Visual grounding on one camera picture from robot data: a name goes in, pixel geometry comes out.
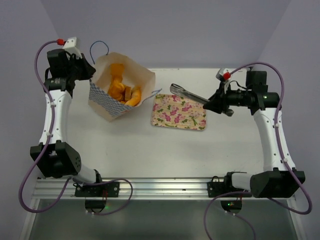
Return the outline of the metal tongs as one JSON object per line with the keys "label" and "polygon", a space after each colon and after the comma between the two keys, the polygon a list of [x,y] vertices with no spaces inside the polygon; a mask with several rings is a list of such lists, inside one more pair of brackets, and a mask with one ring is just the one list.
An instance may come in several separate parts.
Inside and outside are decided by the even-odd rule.
{"label": "metal tongs", "polygon": [[[182,86],[180,85],[177,85],[175,83],[172,83],[170,85],[170,88],[169,88],[170,92],[174,95],[177,95],[181,98],[187,98],[187,99],[190,99],[190,100],[193,100],[199,104],[202,104],[202,106],[207,103],[209,100],[208,99],[205,99],[199,95],[196,95],[188,90],[186,90],[185,88],[183,88]],[[232,117],[233,114],[225,114],[226,116],[228,117]]]}

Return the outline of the paper bag with blue pattern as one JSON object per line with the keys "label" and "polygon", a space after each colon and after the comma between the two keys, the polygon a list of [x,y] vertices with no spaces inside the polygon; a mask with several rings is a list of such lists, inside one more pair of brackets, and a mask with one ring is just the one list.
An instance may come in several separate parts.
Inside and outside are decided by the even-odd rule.
{"label": "paper bag with blue pattern", "polygon": [[96,72],[89,81],[88,105],[109,122],[160,92],[156,74],[126,55],[107,49],[92,62]]}

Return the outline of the braided fake bread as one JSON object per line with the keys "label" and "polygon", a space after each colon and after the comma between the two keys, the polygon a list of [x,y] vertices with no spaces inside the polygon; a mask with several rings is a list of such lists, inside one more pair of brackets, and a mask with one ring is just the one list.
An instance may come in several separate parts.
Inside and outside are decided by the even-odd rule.
{"label": "braided fake bread", "polygon": [[122,63],[112,63],[110,65],[110,75],[112,78],[123,78],[125,66]]}

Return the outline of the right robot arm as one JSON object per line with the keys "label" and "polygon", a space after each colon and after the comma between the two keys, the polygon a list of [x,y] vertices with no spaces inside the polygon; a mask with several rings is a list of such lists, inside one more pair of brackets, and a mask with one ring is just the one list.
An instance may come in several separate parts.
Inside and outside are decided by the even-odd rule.
{"label": "right robot arm", "polygon": [[263,152],[263,171],[257,174],[228,172],[223,178],[223,192],[235,196],[247,190],[255,198],[290,198],[304,183],[305,173],[296,169],[287,147],[282,113],[277,111],[280,96],[269,92],[266,71],[248,71],[245,88],[231,89],[231,74],[221,68],[216,74],[219,87],[203,105],[217,114],[233,115],[231,106],[247,107],[257,125]]}

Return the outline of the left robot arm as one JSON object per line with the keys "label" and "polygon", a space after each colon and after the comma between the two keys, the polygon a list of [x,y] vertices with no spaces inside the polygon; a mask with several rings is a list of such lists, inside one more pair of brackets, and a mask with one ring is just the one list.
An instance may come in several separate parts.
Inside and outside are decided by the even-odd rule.
{"label": "left robot arm", "polygon": [[74,177],[86,183],[92,196],[103,193],[97,170],[82,164],[80,154],[68,144],[67,122],[76,81],[89,80],[95,69],[78,49],[54,49],[47,52],[45,70],[45,121],[39,143],[30,148],[30,156],[46,178]]}

